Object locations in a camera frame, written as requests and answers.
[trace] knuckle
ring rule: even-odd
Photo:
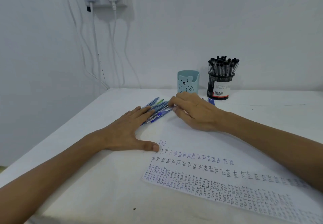
[[[144,149],[145,151],[150,151],[150,150],[152,149],[152,145],[151,145],[149,142],[145,142],[145,143],[143,144],[143,149]]]

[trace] right hand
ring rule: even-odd
[[[221,131],[225,111],[201,99],[196,93],[182,92],[173,96],[168,106],[176,115],[194,129],[202,131]]]

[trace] wall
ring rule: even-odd
[[[0,0],[0,8],[0,165],[10,165],[95,94],[66,0]]]
[[[78,1],[90,29],[90,14]],[[182,69],[200,71],[200,85],[206,87],[207,60],[227,55],[241,60],[233,88],[323,89],[323,0],[131,0],[127,9],[118,9],[115,36],[123,86],[120,60],[108,48],[112,13],[95,14],[99,53],[112,87],[139,87],[139,79],[143,88],[176,88]]]
[[[83,0],[69,1],[78,34],[67,0],[0,0],[0,165],[98,95],[79,48],[96,71],[91,14]],[[129,0],[117,17],[120,59],[111,51],[112,12],[95,10],[111,87],[176,88],[181,69],[200,71],[206,87],[207,60],[227,55],[241,60],[233,88],[323,89],[323,0]]]

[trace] white table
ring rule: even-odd
[[[137,105],[175,94],[176,90],[110,89],[1,173],[0,187]],[[199,94],[206,98],[205,90]],[[311,91],[233,90],[228,100],[216,101],[223,110],[320,143],[322,105],[323,92]],[[159,141],[164,124],[160,119],[143,126],[137,137]],[[150,158],[151,152],[102,151],[62,185],[38,214],[86,223],[284,223],[143,182]]]

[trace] label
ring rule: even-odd
[[[228,97],[230,92],[230,82],[214,82],[213,97],[223,98]]]

